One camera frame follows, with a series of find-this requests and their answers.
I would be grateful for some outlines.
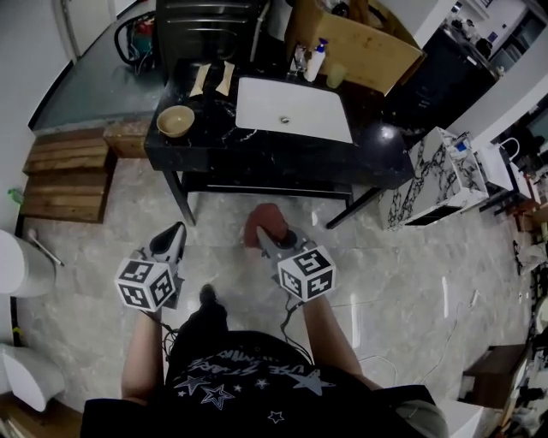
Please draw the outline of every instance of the white wall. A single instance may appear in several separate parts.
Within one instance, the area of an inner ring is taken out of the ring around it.
[[[28,121],[69,62],[51,1],[0,0],[0,228],[6,231],[18,213],[6,192],[26,182]]]
[[[114,10],[116,11],[116,15],[120,14],[123,10],[125,10],[125,8],[133,3],[135,3],[135,0],[114,0]]]
[[[521,19],[527,13],[527,6],[522,0],[495,0],[489,8],[485,9],[489,18],[482,18],[467,3],[462,2],[459,16],[463,20],[472,20],[483,38],[487,38],[494,32],[498,35],[493,43],[492,53],[500,47],[507,37],[514,31]]]
[[[478,150],[528,112],[548,93],[548,27],[517,64],[448,130],[470,132]]]
[[[424,47],[436,32],[454,0],[379,0],[414,36],[419,47]]]

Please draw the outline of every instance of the door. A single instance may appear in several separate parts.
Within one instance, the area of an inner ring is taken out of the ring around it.
[[[65,0],[78,56],[82,56],[112,22],[110,0]]]

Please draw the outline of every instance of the bottle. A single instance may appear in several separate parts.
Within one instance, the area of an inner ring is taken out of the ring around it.
[[[312,56],[308,60],[307,71],[304,74],[305,79],[308,82],[313,82],[316,79],[316,76],[318,75],[318,71],[321,68],[322,63],[324,62],[324,59],[325,59],[326,44],[327,44],[327,40],[320,38],[319,46],[316,47],[316,50],[312,52]]]

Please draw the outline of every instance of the person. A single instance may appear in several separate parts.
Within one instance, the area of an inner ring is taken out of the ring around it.
[[[179,329],[164,380],[159,315],[140,313],[121,400],[88,400],[81,436],[235,432],[449,436],[422,386],[382,389],[361,372],[327,299],[304,304],[315,365],[268,334],[229,331],[213,288]]]

